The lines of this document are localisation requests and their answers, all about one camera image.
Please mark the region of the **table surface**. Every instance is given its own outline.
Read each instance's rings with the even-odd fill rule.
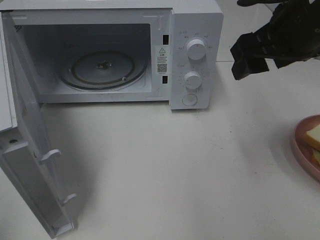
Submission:
[[[61,240],[318,240],[320,183],[290,146],[320,113],[320,61],[235,81],[230,46],[268,21],[265,6],[225,14],[209,109],[166,102],[48,104],[77,230]],[[50,239],[0,171],[0,239]]]

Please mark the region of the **microwave door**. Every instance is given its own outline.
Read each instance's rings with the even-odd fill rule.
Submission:
[[[9,13],[0,15],[0,167],[55,238],[74,228],[65,204],[76,195],[65,195],[60,182],[61,153],[50,147],[19,29]]]

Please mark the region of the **white microwave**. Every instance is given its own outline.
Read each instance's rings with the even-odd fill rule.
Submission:
[[[40,106],[168,101],[207,108],[223,14],[215,0],[0,2],[0,166],[55,238],[65,208]]]

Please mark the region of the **pink plate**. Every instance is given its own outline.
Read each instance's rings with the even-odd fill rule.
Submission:
[[[320,115],[309,116],[298,123],[294,130],[293,154],[299,164],[314,178],[320,181],[320,167],[311,162],[312,148],[305,143],[304,134],[320,124]]]

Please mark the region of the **bread slice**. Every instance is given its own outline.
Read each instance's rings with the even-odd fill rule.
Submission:
[[[310,131],[307,131],[303,139],[307,144],[309,144],[314,149],[320,151],[320,124]]]
[[[320,168],[320,151],[315,150],[314,148],[312,148],[312,151],[313,155],[311,157],[311,163],[317,165]]]

